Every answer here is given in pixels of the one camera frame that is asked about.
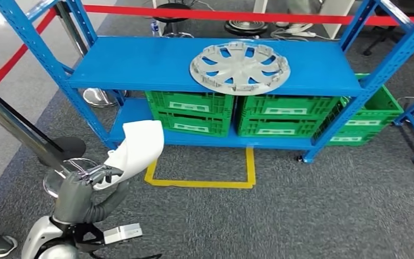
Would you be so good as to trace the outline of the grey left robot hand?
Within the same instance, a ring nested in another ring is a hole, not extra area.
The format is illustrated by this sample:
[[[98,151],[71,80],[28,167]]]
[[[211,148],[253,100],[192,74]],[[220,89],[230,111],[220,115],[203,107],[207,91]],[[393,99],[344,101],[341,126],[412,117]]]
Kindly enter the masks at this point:
[[[95,223],[106,219],[129,193],[129,181],[116,185],[116,190],[99,204],[93,203],[94,185],[106,176],[119,175],[122,171],[98,165],[84,172],[67,176],[61,184],[52,218],[60,223]]]

